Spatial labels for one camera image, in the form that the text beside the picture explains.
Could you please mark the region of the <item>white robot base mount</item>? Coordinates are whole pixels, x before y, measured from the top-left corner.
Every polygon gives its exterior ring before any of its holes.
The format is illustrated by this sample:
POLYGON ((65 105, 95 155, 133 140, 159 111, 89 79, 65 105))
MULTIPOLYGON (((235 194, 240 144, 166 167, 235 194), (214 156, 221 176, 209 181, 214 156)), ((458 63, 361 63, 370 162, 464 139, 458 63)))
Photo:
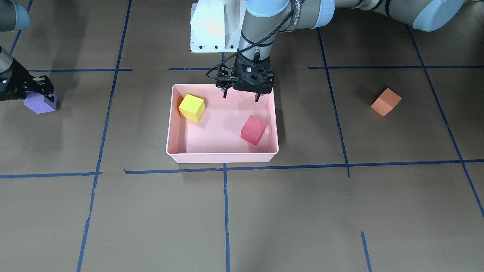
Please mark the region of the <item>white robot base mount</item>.
POLYGON ((191 6, 190 51, 194 53, 237 52, 243 30, 261 29, 262 24, 247 12, 245 0, 198 0, 191 6))

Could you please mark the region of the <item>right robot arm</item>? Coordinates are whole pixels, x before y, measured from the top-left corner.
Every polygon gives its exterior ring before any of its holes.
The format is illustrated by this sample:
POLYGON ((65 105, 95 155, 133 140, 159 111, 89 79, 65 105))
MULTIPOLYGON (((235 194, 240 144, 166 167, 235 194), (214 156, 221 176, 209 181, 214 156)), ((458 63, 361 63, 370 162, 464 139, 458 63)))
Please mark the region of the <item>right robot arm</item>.
MULTIPOLYGON (((29 28, 31 18, 26 8, 19 2, 0 2, 0 31, 19 31, 29 28)), ((55 102, 54 86, 48 76, 34 77, 7 50, 0 53, 1 100, 24 100, 31 91, 55 102)))

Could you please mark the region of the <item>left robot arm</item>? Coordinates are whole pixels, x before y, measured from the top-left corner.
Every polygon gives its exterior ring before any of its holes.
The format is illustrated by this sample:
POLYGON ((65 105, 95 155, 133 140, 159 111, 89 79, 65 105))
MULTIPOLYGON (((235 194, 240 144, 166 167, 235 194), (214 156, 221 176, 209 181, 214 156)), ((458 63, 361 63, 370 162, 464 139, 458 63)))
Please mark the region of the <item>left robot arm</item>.
POLYGON ((255 101, 273 90, 275 76, 270 53, 278 33, 316 29, 327 25, 337 11, 373 11, 425 32, 448 23, 463 0, 248 0, 237 51, 213 67, 216 87, 226 98, 228 90, 255 94, 255 101))

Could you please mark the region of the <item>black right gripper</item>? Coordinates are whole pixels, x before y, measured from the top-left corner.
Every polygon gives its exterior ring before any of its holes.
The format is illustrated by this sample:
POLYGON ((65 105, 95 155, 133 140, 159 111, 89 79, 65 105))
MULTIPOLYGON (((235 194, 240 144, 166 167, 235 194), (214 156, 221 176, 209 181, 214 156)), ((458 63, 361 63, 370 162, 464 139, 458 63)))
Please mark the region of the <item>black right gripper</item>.
POLYGON ((50 102, 55 101, 54 86, 48 76, 34 78, 15 58, 1 57, 0 100, 24 100, 30 91, 31 81, 35 91, 50 102))

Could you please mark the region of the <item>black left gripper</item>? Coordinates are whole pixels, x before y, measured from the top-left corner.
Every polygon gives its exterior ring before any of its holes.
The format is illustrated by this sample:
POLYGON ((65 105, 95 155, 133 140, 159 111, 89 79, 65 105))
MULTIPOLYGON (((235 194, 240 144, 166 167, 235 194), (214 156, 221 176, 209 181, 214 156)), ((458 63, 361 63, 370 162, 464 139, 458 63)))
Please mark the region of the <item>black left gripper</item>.
POLYGON ((257 103, 261 94, 269 94, 273 90, 274 73, 271 71, 270 57, 264 60, 253 60, 247 57, 235 57, 233 68, 225 65, 219 68, 216 87, 222 88, 223 98, 226 99, 228 89, 255 93, 254 101, 257 103))

